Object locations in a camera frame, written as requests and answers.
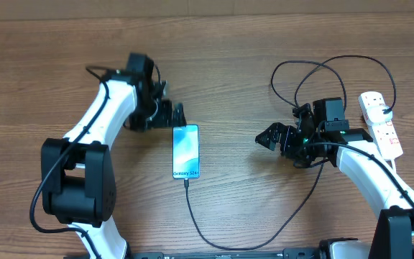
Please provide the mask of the Galaxy smartphone blue screen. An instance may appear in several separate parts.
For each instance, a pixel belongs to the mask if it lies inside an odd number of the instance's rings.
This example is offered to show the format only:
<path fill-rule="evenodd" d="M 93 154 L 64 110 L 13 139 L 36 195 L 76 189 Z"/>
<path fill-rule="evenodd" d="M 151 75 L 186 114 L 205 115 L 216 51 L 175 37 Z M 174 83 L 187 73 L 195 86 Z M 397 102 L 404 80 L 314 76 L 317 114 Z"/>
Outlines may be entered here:
<path fill-rule="evenodd" d="M 197 179 L 201 175 L 199 127 L 188 124 L 172 129 L 172 177 Z"/>

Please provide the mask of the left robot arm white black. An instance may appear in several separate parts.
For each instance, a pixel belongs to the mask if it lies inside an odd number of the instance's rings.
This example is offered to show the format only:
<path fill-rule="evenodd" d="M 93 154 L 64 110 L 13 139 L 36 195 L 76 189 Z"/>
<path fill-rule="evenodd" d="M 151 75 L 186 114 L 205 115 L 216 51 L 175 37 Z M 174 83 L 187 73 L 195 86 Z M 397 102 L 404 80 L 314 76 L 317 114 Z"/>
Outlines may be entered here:
<path fill-rule="evenodd" d="M 187 124 L 183 105 L 165 98 L 167 82 L 153 78 L 153 59 L 130 53 L 123 69 L 104 68 L 99 90 L 79 123 L 41 147 L 41 182 L 29 220 L 41 233 L 74 232 L 87 258 L 132 258 L 112 217 L 116 181 L 111 148 L 121 128 L 146 132 Z"/>

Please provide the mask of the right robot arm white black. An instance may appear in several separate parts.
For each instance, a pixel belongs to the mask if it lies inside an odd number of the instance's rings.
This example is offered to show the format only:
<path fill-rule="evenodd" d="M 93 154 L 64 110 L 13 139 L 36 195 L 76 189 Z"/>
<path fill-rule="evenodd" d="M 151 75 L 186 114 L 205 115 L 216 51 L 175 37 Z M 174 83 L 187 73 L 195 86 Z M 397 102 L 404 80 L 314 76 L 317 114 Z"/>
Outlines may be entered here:
<path fill-rule="evenodd" d="M 256 143 L 293 160 L 296 168 L 331 163 L 356 185 L 377 217 L 371 244 L 355 238 L 322 240 L 310 258 L 414 258 L 414 190 L 380 155 L 373 138 L 352 129 L 341 98 L 293 110 L 296 126 L 271 124 Z"/>

